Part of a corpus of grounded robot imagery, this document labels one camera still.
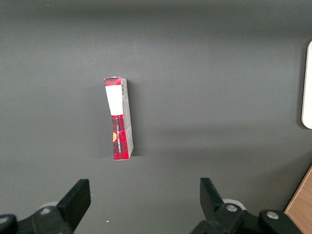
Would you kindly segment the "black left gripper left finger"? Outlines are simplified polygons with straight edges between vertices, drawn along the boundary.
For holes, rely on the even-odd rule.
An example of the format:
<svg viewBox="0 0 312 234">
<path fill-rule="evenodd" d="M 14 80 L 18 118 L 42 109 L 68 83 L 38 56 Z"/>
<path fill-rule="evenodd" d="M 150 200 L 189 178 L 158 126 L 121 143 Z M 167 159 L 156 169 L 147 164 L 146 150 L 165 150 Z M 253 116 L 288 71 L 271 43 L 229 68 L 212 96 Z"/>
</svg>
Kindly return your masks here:
<svg viewBox="0 0 312 234">
<path fill-rule="evenodd" d="M 88 179 L 80 179 L 55 206 L 18 222 L 19 234 L 73 234 L 91 204 Z"/>
</svg>

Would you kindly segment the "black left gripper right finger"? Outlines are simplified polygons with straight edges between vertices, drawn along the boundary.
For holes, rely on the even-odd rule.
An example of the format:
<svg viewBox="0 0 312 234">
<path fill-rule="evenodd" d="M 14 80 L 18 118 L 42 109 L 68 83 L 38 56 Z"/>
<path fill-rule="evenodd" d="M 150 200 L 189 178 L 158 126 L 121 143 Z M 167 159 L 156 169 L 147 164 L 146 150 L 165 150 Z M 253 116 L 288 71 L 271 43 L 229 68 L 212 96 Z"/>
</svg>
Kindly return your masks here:
<svg viewBox="0 0 312 234">
<path fill-rule="evenodd" d="M 193 234 L 257 234 L 257 217 L 232 202 L 224 202 L 210 178 L 200 179 L 200 205 L 205 220 Z"/>
</svg>

